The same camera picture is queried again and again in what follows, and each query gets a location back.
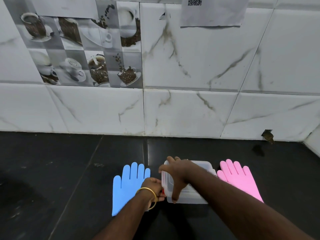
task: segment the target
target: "gold bangle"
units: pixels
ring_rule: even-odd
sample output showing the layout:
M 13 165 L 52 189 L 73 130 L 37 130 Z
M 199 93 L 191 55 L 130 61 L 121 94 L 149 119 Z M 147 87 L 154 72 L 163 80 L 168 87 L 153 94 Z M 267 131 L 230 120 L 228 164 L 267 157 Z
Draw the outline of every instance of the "gold bangle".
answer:
M 153 208 L 156 206 L 157 199 L 158 199 L 158 198 L 157 198 L 157 195 L 156 195 L 156 193 L 155 193 L 152 189 L 147 188 L 147 187 L 142 187 L 142 188 L 138 189 L 137 192 L 136 192 L 136 194 L 137 194 L 140 190 L 143 190 L 143 189 L 150 190 L 150 191 L 154 194 L 154 198 L 155 198 L 154 205 L 148 209 L 148 210 L 151 210 L 151 209 L 153 209 Z

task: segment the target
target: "person's right hand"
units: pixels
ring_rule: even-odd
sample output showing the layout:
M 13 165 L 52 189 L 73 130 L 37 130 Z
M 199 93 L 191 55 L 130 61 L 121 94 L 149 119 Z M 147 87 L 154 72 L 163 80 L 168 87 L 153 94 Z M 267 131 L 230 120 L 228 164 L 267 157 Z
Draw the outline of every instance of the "person's right hand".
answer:
M 165 171 L 173 178 L 172 202 L 175 204 L 179 199 L 181 190 L 188 185 L 187 176 L 189 169 L 196 166 L 196 164 L 187 159 L 181 160 L 177 156 L 174 159 L 169 156 L 167 157 L 167 161 L 169 165 L 161 165 L 159 173 Z

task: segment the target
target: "qr code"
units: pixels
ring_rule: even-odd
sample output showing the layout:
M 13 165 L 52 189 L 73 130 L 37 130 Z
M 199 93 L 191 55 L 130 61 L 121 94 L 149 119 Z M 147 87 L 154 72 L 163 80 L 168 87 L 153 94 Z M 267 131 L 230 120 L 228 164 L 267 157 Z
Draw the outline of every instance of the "qr code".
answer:
M 202 0 L 188 0 L 188 6 L 201 6 Z

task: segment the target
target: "plastic container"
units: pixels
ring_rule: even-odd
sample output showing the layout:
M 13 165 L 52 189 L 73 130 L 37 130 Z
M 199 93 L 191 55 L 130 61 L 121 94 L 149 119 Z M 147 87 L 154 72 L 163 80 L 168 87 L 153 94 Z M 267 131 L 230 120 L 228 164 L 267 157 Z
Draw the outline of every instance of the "plastic container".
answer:
M 217 176 L 216 171 L 212 168 L 212 165 L 208 161 L 192 161 L 193 163 L 199 165 L 200 167 L 206 169 L 208 172 Z M 167 172 L 162 171 L 161 183 L 164 188 L 164 193 L 167 196 L 167 201 L 172 203 L 172 191 L 174 189 L 174 180 L 171 175 Z M 202 198 L 198 192 L 188 184 L 180 193 L 177 203 L 181 204 L 207 204 L 204 198 Z

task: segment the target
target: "paper sheet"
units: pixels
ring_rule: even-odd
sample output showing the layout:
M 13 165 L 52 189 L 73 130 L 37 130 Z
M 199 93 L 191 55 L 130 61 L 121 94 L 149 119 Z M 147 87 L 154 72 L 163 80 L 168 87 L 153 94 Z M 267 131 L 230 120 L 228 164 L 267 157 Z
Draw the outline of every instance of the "paper sheet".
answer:
M 181 27 L 240 26 L 249 0 L 182 0 Z

